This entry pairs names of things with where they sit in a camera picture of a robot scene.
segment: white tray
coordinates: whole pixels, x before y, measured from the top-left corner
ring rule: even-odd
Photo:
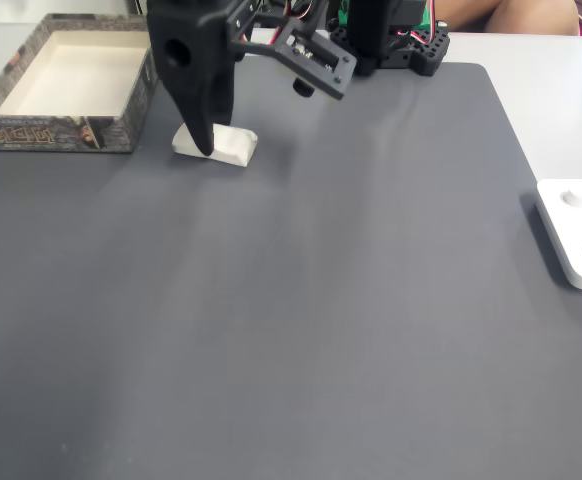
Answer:
[[[539,210],[569,282],[582,288],[582,180],[542,180]]]

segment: mounting hole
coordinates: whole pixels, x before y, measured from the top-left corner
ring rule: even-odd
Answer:
[[[180,40],[172,38],[164,44],[167,63],[172,67],[186,67],[191,63],[191,52]]]

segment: black 3d-printed bracket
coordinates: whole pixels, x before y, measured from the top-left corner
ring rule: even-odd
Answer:
[[[428,38],[429,30],[414,30],[423,38]],[[418,75],[431,77],[442,63],[449,49],[449,32],[446,28],[437,26],[433,40],[424,45],[413,38],[402,38],[390,35],[383,58],[364,57],[357,54],[347,38],[347,31],[338,28],[331,33],[331,41],[358,57],[356,73],[368,76],[376,69],[406,69],[410,68]]]

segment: person's knee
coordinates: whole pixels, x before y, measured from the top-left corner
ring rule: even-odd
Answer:
[[[498,10],[492,18],[492,30],[545,35],[578,33],[574,0],[504,0]]]

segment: white object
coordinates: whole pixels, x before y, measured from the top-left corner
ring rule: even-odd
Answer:
[[[149,45],[147,32],[53,32],[0,115],[120,116]]]
[[[213,137],[215,150],[209,156],[203,155],[195,146],[186,124],[183,124],[173,137],[173,150],[183,155],[210,158],[218,162],[246,167],[258,144],[258,136],[251,130],[227,127],[217,123],[213,125]]]
[[[569,282],[582,288],[582,180],[542,180],[539,210]]]

